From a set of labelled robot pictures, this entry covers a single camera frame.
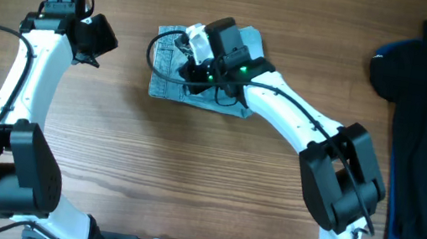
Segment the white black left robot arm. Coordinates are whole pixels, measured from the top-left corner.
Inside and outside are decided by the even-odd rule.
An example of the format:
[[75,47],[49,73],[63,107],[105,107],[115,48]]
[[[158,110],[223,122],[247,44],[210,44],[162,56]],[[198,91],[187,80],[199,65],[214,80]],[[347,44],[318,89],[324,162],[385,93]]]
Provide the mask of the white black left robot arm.
[[105,239],[94,218],[62,192],[60,167],[44,136],[62,75],[97,65],[117,39],[94,0],[42,0],[14,31],[18,53],[0,89],[0,218],[38,239]]

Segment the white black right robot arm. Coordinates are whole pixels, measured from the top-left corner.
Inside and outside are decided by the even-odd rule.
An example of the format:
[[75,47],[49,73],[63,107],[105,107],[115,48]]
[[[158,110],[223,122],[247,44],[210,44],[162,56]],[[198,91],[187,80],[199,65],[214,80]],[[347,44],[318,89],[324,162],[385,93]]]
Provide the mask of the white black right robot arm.
[[385,188],[366,128],[344,127],[295,94],[273,64],[251,53],[233,18],[191,25],[180,42],[191,52],[179,71],[189,91],[222,89],[269,122],[298,153],[302,195],[319,239],[374,233],[371,216]]

